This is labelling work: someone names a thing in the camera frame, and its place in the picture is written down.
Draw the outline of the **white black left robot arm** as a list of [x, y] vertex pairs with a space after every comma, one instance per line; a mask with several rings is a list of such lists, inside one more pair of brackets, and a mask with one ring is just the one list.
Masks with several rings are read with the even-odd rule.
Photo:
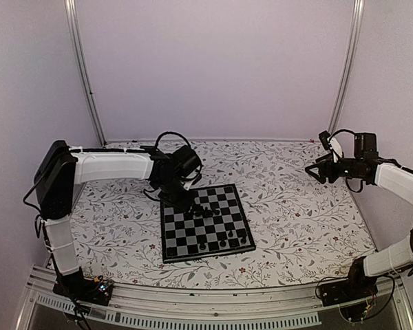
[[191, 186], [201, 178], [203, 164], [190, 144], [172, 153], [157, 146], [130, 148], [71, 147], [55, 141], [34, 176], [31, 193], [42, 219], [47, 249], [52, 254], [61, 285], [73, 298], [83, 298], [88, 283], [78, 273], [70, 217], [76, 186], [98, 180], [140, 179], [149, 183], [158, 201], [188, 211], [194, 200]]

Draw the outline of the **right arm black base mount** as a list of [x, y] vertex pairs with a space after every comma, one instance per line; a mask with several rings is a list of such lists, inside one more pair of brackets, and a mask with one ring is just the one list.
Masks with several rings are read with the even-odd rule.
[[[377, 277], [366, 276], [364, 270], [365, 257], [356, 258], [346, 278], [326, 284], [318, 284], [315, 288], [315, 295], [323, 303], [323, 306], [333, 306], [341, 303], [348, 303], [354, 300], [372, 297], [378, 292], [376, 282]], [[341, 315], [350, 322], [361, 322], [371, 309], [371, 304], [361, 302], [357, 305], [350, 305], [341, 308]]]

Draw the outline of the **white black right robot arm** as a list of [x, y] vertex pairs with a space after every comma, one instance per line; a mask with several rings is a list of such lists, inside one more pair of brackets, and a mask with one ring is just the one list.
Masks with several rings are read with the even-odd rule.
[[319, 140], [326, 155], [307, 166], [305, 171], [321, 184], [359, 180], [370, 191], [358, 199], [361, 213], [379, 244], [377, 252], [352, 262], [342, 294], [356, 300], [368, 290], [369, 282], [394, 273], [413, 275], [413, 170], [393, 158], [384, 158], [377, 150], [373, 133], [350, 132], [353, 155], [344, 155], [335, 133], [323, 131]]

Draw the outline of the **black and grey chessboard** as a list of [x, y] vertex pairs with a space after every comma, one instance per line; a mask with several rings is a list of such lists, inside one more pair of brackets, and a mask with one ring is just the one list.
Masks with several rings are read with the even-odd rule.
[[[256, 249], [235, 184], [202, 187], [192, 191], [195, 193], [193, 204], [219, 209], [220, 215], [208, 219], [195, 219], [189, 211], [181, 212], [162, 202], [160, 204], [160, 222], [163, 263], [241, 254]], [[234, 230], [236, 233], [234, 239], [228, 238], [230, 230]], [[247, 233], [246, 245], [240, 244], [237, 236], [240, 230], [245, 230]], [[220, 241], [226, 241], [226, 247], [220, 247]], [[205, 251], [199, 250], [201, 242], [206, 243]], [[177, 256], [167, 256], [167, 248], [170, 247], [177, 247]]]

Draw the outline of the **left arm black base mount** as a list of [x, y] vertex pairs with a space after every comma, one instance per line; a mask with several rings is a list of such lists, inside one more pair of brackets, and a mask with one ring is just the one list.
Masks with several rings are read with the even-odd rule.
[[108, 306], [112, 297], [114, 282], [100, 275], [85, 278], [81, 268], [70, 275], [56, 277], [53, 292], [73, 301]]

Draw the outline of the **black chess piece cluster piece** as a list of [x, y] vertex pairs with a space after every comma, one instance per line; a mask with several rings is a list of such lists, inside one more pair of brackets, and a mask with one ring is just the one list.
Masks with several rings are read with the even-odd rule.
[[192, 214], [195, 219], [208, 219], [219, 216], [220, 210], [210, 209], [199, 204], [193, 204], [189, 213]]

